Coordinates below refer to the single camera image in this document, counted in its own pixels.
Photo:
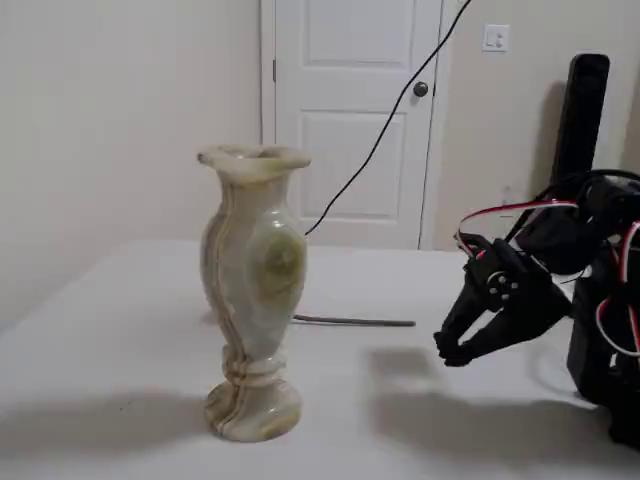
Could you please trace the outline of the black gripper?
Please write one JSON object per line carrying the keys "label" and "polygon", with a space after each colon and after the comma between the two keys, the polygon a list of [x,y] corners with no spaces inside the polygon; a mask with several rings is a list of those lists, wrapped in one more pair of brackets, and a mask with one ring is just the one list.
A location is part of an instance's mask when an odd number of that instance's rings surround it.
{"label": "black gripper", "polygon": [[502,239],[469,238],[471,257],[464,266],[465,282],[439,331],[434,334],[439,356],[446,366],[466,366],[471,361],[507,347],[528,342],[545,333],[533,318],[500,312],[470,339],[460,338],[486,311],[504,308],[526,311],[562,291],[532,256]]}

